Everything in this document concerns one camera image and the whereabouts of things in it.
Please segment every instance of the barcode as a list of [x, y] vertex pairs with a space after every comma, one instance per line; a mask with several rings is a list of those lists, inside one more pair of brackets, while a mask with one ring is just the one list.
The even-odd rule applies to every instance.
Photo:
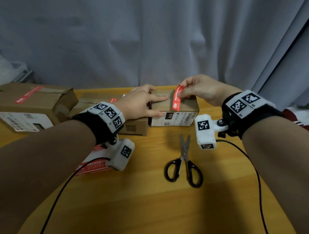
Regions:
[[28, 119], [34, 119], [31, 114], [24, 114]]
[[12, 124], [15, 125], [15, 128], [17, 128], [18, 130], [24, 130], [15, 120], [13, 120], [12, 118], [8, 117], [8, 120], [11, 121]]
[[136, 132], [136, 126], [135, 125], [125, 125], [125, 129], [127, 132]]
[[184, 120], [185, 123], [187, 123], [189, 121], [189, 119], [191, 118], [192, 116], [192, 113], [188, 114], [186, 119]]

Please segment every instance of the brown cardboard box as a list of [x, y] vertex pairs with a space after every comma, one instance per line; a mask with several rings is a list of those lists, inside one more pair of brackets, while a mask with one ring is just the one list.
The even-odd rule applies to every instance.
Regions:
[[0, 86], [0, 118], [17, 132], [37, 132], [64, 122], [77, 102], [68, 87], [17, 82]]
[[[122, 94], [98, 94], [98, 93], [84, 93], [79, 99], [77, 105], [72, 109], [69, 117], [72, 117], [83, 110], [98, 104], [99, 102], [110, 102], [111, 99], [120, 99]], [[140, 135], [147, 136], [148, 132], [148, 118], [131, 119], [127, 120], [124, 124], [123, 129], [120, 130], [119, 134], [123, 135]]]
[[163, 117], [152, 118], [151, 126], [190, 126], [200, 111], [195, 96], [182, 98], [180, 109], [176, 111], [173, 109], [175, 90], [153, 90], [151, 93], [170, 97], [163, 102], [151, 103], [151, 109], [164, 112]]

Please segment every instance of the black scissor handle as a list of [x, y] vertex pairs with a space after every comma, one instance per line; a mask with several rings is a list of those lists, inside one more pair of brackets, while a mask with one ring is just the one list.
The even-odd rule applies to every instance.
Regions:
[[[175, 160], [170, 161], [168, 164], [166, 164], [165, 169], [164, 169], [164, 176], [169, 182], [175, 182], [179, 178], [179, 171], [180, 171], [180, 166], [181, 166], [182, 160], [180, 158], [177, 158]], [[173, 178], [170, 178], [168, 176], [168, 168], [170, 165], [175, 164], [175, 170], [174, 170], [174, 176]]]
[[[188, 180], [189, 180], [190, 185], [194, 188], [201, 187], [203, 184], [203, 180], [204, 180], [201, 170], [190, 160], [187, 162], [187, 166], [188, 166]], [[197, 184], [193, 183], [192, 169], [195, 169], [199, 175], [199, 180]]]

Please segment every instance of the wooden table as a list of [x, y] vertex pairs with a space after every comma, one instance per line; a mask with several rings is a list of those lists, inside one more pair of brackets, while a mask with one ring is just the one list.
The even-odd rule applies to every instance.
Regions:
[[[175, 86], [158, 87], [175, 89]], [[76, 90], [128, 93], [130, 88]], [[221, 109], [198, 99], [200, 114], [221, 117]], [[0, 145], [23, 137], [0, 124]], [[180, 137], [191, 135], [188, 157], [201, 169], [204, 184], [192, 188], [185, 167], [175, 183], [163, 176], [165, 164], [180, 156]], [[126, 136], [135, 151], [123, 172], [103, 171], [75, 177], [61, 195], [45, 230], [48, 233], [264, 233], [258, 183], [249, 160], [233, 146], [200, 150], [194, 125], [151, 127], [149, 135]], [[242, 146], [237, 137], [227, 140]], [[39, 233], [60, 187], [27, 219], [20, 234]], [[271, 234], [295, 233], [262, 182], [263, 210]]]

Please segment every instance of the forearm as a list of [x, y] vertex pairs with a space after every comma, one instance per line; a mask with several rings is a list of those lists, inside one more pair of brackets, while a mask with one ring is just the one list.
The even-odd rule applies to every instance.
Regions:
[[295, 230], [308, 233], [309, 132], [274, 116], [251, 126], [243, 145]]
[[0, 231], [16, 233], [95, 146], [83, 123], [70, 120], [0, 149]]

